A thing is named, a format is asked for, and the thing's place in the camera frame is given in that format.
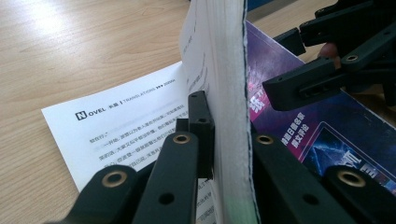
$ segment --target table surface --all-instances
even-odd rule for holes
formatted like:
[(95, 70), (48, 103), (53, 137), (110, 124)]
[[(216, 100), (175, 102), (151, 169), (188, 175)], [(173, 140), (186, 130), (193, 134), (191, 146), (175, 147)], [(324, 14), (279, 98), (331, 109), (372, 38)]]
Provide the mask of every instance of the table surface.
[[(275, 0), (248, 13), (269, 36), (335, 0)], [(0, 223), (64, 218), (77, 188), (41, 109), (180, 61), (187, 0), (0, 3)], [(317, 57), (318, 47), (302, 59)], [(395, 124), (380, 96), (362, 99)]]

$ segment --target black mechanical arm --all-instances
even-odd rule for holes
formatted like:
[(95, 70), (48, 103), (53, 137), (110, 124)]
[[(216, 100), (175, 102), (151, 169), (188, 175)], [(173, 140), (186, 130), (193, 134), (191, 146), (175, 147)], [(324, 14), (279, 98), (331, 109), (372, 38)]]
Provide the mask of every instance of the black mechanical arm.
[[(98, 173), (70, 213), (49, 224), (195, 223), (197, 178), (212, 178), (214, 121), (205, 93), (189, 96), (155, 163)], [(396, 198), (367, 174), (346, 166), (317, 178), (275, 137), (254, 133), (253, 179), (263, 223), (396, 223)]]
[(395, 106), (396, 1), (339, 0), (315, 16), (275, 40), (297, 55), (304, 46), (333, 42), (341, 67), (318, 58), (263, 82), (273, 108), (291, 110), (338, 94), (341, 87), (371, 84), (381, 84), (387, 105)]

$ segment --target white paper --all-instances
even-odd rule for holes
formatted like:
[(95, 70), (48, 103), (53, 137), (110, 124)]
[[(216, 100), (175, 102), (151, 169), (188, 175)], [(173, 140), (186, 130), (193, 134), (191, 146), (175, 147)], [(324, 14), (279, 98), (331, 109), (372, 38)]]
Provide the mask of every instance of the white paper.
[(138, 171), (155, 161), (176, 118), (187, 117), (187, 108), (186, 78), (176, 63), (42, 112), (81, 191), (108, 165)]
[(204, 90), (216, 125), (214, 202), (219, 223), (255, 223), (246, 96), (244, 1), (192, 0), (180, 36), (189, 92)]

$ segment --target screw hole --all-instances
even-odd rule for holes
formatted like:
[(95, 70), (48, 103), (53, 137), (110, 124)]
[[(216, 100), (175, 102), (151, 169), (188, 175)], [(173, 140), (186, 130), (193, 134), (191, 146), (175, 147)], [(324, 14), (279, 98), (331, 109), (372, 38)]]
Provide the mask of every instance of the screw hole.
[(358, 58), (359, 58), (358, 55), (350, 55), (346, 58), (346, 60), (349, 62), (353, 62), (353, 61), (357, 60)]
[(366, 181), (360, 175), (353, 172), (339, 171), (337, 176), (342, 182), (352, 187), (362, 188), (366, 185)]
[(303, 199), (306, 203), (309, 203), (311, 205), (318, 205), (319, 204), (319, 200), (317, 197), (315, 197), (312, 194), (305, 194), (303, 195)]
[(172, 193), (165, 193), (160, 196), (159, 202), (163, 205), (168, 205), (175, 200), (175, 196)]
[(103, 186), (115, 188), (125, 182), (127, 174), (123, 171), (113, 171), (105, 175), (102, 179)]
[(256, 140), (263, 145), (271, 145), (274, 143), (274, 139), (267, 135), (259, 135)]
[(186, 144), (190, 142), (190, 137), (186, 134), (180, 134), (174, 137), (174, 142), (178, 144)]

